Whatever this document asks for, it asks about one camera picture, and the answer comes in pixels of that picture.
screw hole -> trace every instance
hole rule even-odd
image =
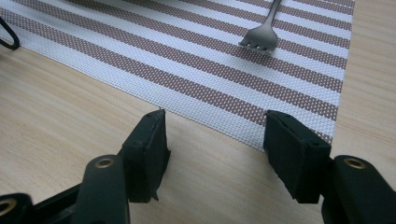
[[[109,159],[109,158],[104,158],[99,160],[96,164],[95,167],[102,169],[102,168],[107,168],[109,166],[111,166],[114,163],[113,159]]]
[[[352,158],[346,158],[346,159],[344,159],[344,163],[346,163],[346,165],[348,165],[348,166],[350,166],[350,167],[353,167],[353,168],[355,168],[355,169],[360,169],[360,170],[362,170],[362,169],[365,169],[365,168],[366,168],[366,164],[364,164],[364,163],[361,162],[361,161],[352,159]]]
[[[17,200],[13,198],[0,201],[0,217],[12,211],[17,206]]]

striped placemat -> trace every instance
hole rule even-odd
[[[13,0],[2,1],[0,16],[22,46],[255,148],[267,109],[293,115],[330,143],[354,2],[283,0],[273,57],[240,48],[270,5]]]

fork handle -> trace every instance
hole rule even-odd
[[[268,13],[267,18],[266,18],[265,21],[264,21],[264,24],[267,24],[267,25],[269,25],[269,26],[272,25],[272,22],[273,22],[273,20],[274,20],[274,16],[275,16],[275,14],[276,14],[276,12],[277,12],[277,9],[278,9],[279,6],[280,6],[280,2],[281,2],[281,1],[282,1],[282,0],[274,0],[273,4],[272,4],[271,7],[270,7],[270,12]]]

black cable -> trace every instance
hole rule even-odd
[[[12,45],[9,45],[2,39],[0,39],[0,44],[8,49],[17,49],[20,46],[20,39],[18,38],[18,36],[14,33],[14,31],[12,31],[12,29],[6,24],[6,22],[1,17],[0,17],[0,24],[6,29],[6,31],[14,39],[14,44]]]

white stripe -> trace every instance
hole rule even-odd
[[[89,57],[81,52],[49,41],[41,36],[34,35],[19,27],[13,29],[18,32],[23,46],[50,57],[56,61],[64,62],[90,77],[96,78],[106,84],[137,96],[149,103],[166,108],[180,116],[193,119],[214,130],[225,133],[249,146],[262,151],[264,128],[233,113],[219,109],[202,101],[172,91],[163,86],[149,82],[141,77],[109,66]]]
[[[48,1],[49,4],[52,4],[53,2],[50,0],[46,0],[46,1]],[[63,5],[61,3],[56,3],[54,4],[54,6],[60,7],[65,10],[76,9],[75,7],[71,7],[70,5]],[[339,104],[338,92],[328,90],[326,88],[317,86],[315,84],[306,82],[304,80],[300,80],[299,78],[296,77],[285,75],[283,73],[277,72],[265,66],[258,65],[256,63],[251,63],[249,61],[245,61],[236,58],[234,56],[230,56],[228,54],[215,51],[213,49],[207,49],[200,45],[196,45],[188,41],[180,40],[170,35],[164,35],[163,33],[152,31],[146,27],[129,23],[128,21],[123,21],[117,18],[110,18],[108,15],[106,14],[102,15],[102,13],[99,13],[97,11],[84,9],[84,12],[85,12],[84,15],[92,20],[101,21],[103,23],[107,23],[110,26],[117,25],[121,28],[121,30],[124,30],[126,32],[135,33],[136,35],[141,35],[147,39],[157,41],[166,46],[170,46],[172,48],[186,51],[190,54],[206,58],[209,61],[221,63],[226,66],[232,67],[234,69],[249,73],[253,76],[267,79],[276,84],[315,97],[319,100],[330,103],[332,105]]]
[[[149,18],[152,20],[164,21],[167,24],[174,25],[176,27],[195,32],[196,34],[199,34],[199,35],[209,36],[211,38],[215,38],[215,39],[224,41],[229,44],[237,45],[237,43],[239,41],[241,41],[240,36],[231,35],[231,34],[228,34],[225,32],[216,32],[217,31],[216,29],[212,29],[212,28],[209,28],[209,27],[203,26],[203,25],[200,25],[197,27],[196,23],[193,23],[190,21],[184,21],[179,18],[172,17],[172,16],[169,16],[169,15],[166,15],[163,13],[157,13],[156,11],[152,11],[150,9],[146,9],[143,7],[139,7],[139,6],[131,7],[131,5],[129,5],[129,4],[125,4],[122,2],[108,2],[107,0],[98,0],[98,2],[101,2],[103,4],[108,4],[109,6],[117,7],[117,8],[121,8],[121,9],[133,8],[133,9],[129,9],[128,11],[132,12],[132,13],[139,14],[139,15],[151,15],[151,16],[149,16]],[[121,28],[129,27],[129,26],[130,25],[122,25]],[[178,44],[176,44],[175,48],[179,49],[180,46]],[[195,49],[195,48],[199,48],[199,47],[198,46],[183,47],[182,50],[190,49],[190,48]],[[206,52],[202,52],[201,55],[203,55],[202,57],[207,58],[207,56],[205,56],[205,55],[207,55]],[[343,76],[344,76],[344,69],[342,69],[342,68],[338,68],[338,67],[326,64],[326,63],[321,63],[321,62],[315,61],[313,59],[305,58],[301,55],[298,55],[298,54],[295,54],[295,53],[292,53],[292,52],[289,52],[289,51],[286,51],[283,49],[277,49],[273,56],[279,60],[282,60],[282,61],[285,61],[288,63],[298,64],[299,66],[301,66],[303,68],[321,73],[328,77],[334,77],[334,78],[342,80]]]
[[[251,5],[249,3],[240,2],[240,1],[223,1],[223,0],[208,0],[208,1],[214,2],[217,4],[221,4],[221,5],[224,5],[227,7],[240,8],[245,11],[256,13],[259,15],[267,15],[268,11],[269,11],[269,9],[267,9],[267,8],[257,7],[257,6]],[[306,11],[306,12],[310,12],[310,13],[314,13],[314,14],[318,14],[318,15],[326,15],[326,17],[336,19],[339,21],[352,22],[352,16],[344,14],[344,13],[336,12],[336,11],[331,11],[329,9],[325,9],[322,7],[314,7],[314,6],[306,5],[303,3],[294,2],[291,0],[283,0],[280,4],[285,7],[293,7],[293,8],[302,10],[302,11]]]
[[[230,24],[245,27],[247,29],[252,29],[252,28],[255,28],[255,27],[261,25],[260,23],[255,22],[255,21],[248,21],[245,19],[241,19],[238,17],[234,17],[231,15],[225,14],[225,13],[221,13],[221,12],[218,12],[215,10],[207,9],[204,7],[198,7],[198,6],[190,5],[187,3],[181,3],[181,2],[178,2],[177,0],[167,0],[167,1],[153,0],[153,1],[167,5],[167,6],[177,7],[179,9],[187,10],[189,12],[196,13],[201,16],[208,17],[208,18],[216,18],[216,20],[218,20],[218,21],[228,22]],[[172,2],[175,2],[175,1],[176,1],[176,3],[178,3],[178,5],[173,6]],[[143,15],[142,13],[139,13],[139,10],[143,10],[143,7],[139,8],[139,10],[137,10],[136,7],[138,7],[138,6],[133,5],[133,7],[126,7],[126,8],[128,8],[127,9],[128,11],[131,11],[131,12],[139,14],[139,15]],[[158,20],[158,19],[155,19],[155,15],[157,13],[159,13],[159,12],[151,11],[151,13],[144,14],[144,16],[149,17],[154,20]],[[338,46],[335,46],[332,44],[328,44],[325,42],[321,42],[321,41],[318,41],[318,40],[315,40],[315,39],[312,39],[312,38],[309,38],[309,37],[306,37],[303,35],[297,35],[297,34],[289,32],[289,31],[281,30],[278,28],[274,28],[274,30],[277,33],[279,38],[288,40],[290,42],[298,43],[303,46],[307,46],[311,49],[317,49],[320,51],[328,52],[328,53],[336,55],[338,57],[347,58],[348,49],[341,48],[341,47],[338,47]],[[240,36],[239,38],[240,39],[238,39],[236,42],[233,42],[233,43],[240,42],[242,40],[242,36]]]
[[[336,6],[339,6],[339,7],[353,8],[353,7],[347,6],[346,4],[336,3],[336,2],[334,2],[334,1],[319,0],[319,2],[323,2],[323,3],[327,3],[327,4],[336,5]]]
[[[222,4],[222,5],[224,5],[224,3],[225,3],[223,0],[209,0],[209,1],[215,2],[218,4]],[[263,16],[267,16],[268,12],[269,12],[268,8],[256,7],[251,4],[244,3],[244,2],[227,1],[226,3],[227,3],[226,6],[228,6],[228,7],[242,8],[245,11],[248,11],[251,13],[256,13],[256,14],[263,15]],[[281,5],[288,7],[286,0],[282,1]],[[336,27],[326,25],[326,24],[316,22],[316,21],[306,20],[306,19],[303,19],[300,17],[290,15],[288,13],[277,12],[276,19],[281,20],[281,21],[286,21],[291,24],[303,26],[303,27],[306,27],[306,28],[309,28],[312,30],[320,31],[324,34],[336,35],[336,36],[339,36],[342,38],[347,38],[347,39],[350,38],[350,31],[348,31],[348,30],[336,28]]]
[[[55,27],[57,27],[58,25],[56,25],[56,24],[59,24],[60,22],[62,22],[56,18],[52,18],[51,16],[48,16],[48,15],[45,15],[42,13],[37,13],[36,11],[33,11],[33,10],[23,7],[23,6],[8,8],[8,9],[15,13],[21,12],[22,15],[27,15],[27,18],[47,24],[50,27],[54,27],[53,24],[55,24]],[[93,43],[101,46],[102,48],[115,51],[123,56],[128,57],[128,58],[134,58],[135,60],[137,60],[141,63],[147,63],[147,64],[150,64],[151,66],[156,65],[155,67],[157,67],[163,71],[169,72],[176,76],[190,79],[194,82],[197,82],[197,83],[207,86],[209,88],[212,88],[212,89],[215,89],[218,91],[222,91],[226,94],[229,94],[231,96],[234,96],[236,98],[239,98],[241,100],[249,102],[253,105],[257,105],[261,108],[289,111],[288,113],[290,113],[292,111],[293,115],[296,114],[297,116],[302,118],[301,122],[306,123],[308,127],[312,128],[314,130],[318,130],[319,132],[325,133],[329,136],[333,135],[333,129],[328,129],[329,127],[334,126],[335,122],[333,120],[323,118],[322,116],[319,116],[319,115],[313,114],[311,112],[308,112],[304,109],[301,109],[298,106],[287,104],[287,103],[277,100],[273,97],[258,93],[254,90],[251,90],[244,86],[227,81],[223,78],[214,77],[209,74],[203,73],[201,71],[189,68],[187,66],[180,67],[180,64],[174,63],[170,60],[166,60],[166,59],[161,58],[155,54],[150,54],[150,53],[145,52],[141,49],[137,49],[137,48],[128,46],[128,45],[123,44],[119,41],[115,41],[105,35],[99,35],[95,32],[81,28],[79,26],[75,26],[73,24],[67,24],[67,25],[61,26],[60,28],[61,28],[60,29],[61,31],[63,31],[67,34],[74,35],[81,39],[85,39],[87,41],[93,42]],[[58,54],[63,55],[64,52],[58,51]],[[73,54],[70,54],[68,57],[76,58],[76,59],[78,58]],[[320,122],[312,122],[312,119],[313,120],[318,119],[318,120],[320,120]]]

